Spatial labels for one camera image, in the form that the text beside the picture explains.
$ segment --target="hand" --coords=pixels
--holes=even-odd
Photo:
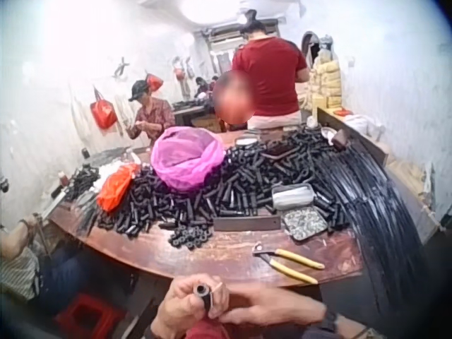
[[[220,317],[222,323],[252,323],[260,326],[295,322],[300,325],[316,323],[323,319],[325,305],[314,299],[280,288],[261,285],[229,286],[231,299],[245,298],[248,307],[232,309]]]
[[[229,292],[224,285],[221,285],[219,277],[212,278],[206,274],[198,274],[175,278],[150,326],[157,337],[180,338],[204,317],[206,311],[203,300],[193,294],[193,289],[200,283],[206,284],[211,290],[216,288],[213,293],[213,305],[208,314],[209,318],[217,318],[228,308]]]
[[[137,121],[135,123],[135,126],[137,126],[142,131],[161,131],[162,130],[162,125],[153,124],[153,123],[147,122],[147,121]]]
[[[37,228],[39,227],[39,221],[34,215],[29,215],[23,219],[27,223],[25,226],[27,227],[29,242],[31,242],[36,235]]]

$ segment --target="yellow-handled pliers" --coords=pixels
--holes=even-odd
[[[284,249],[276,249],[275,251],[265,250],[263,249],[262,243],[260,242],[254,245],[253,255],[260,257],[266,263],[268,263],[268,265],[280,271],[281,273],[284,273],[285,275],[288,275],[291,278],[301,280],[305,283],[309,283],[312,285],[318,285],[319,282],[313,277],[310,277],[309,275],[297,272],[296,270],[292,270],[291,268],[288,268],[287,266],[278,263],[275,259],[271,258],[270,256],[280,256],[281,258],[290,259],[292,261],[295,261],[302,265],[306,265],[311,268],[315,268],[317,270],[323,270],[325,268],[325,265],[323,265],[322,263],[317,263],[315,261],[312,261],[311,259],[305,258],[290,251],[286,251]]]

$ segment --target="red plastic stool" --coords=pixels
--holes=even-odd
[[[55,319],[69,338],[107,338],[126,312],[89,295],[79,294]]]

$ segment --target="woman in red shirt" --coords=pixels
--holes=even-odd
[[[295,83],[309,80],[303,54],[293,42],[267,35],[263,23],[256,20],[255,10],[249,10],[246,16],[248,22],[241,33],[248,43],[234,55],[232,70],[248,74],[254,86],[256,111],[248,128],[301,124]]]

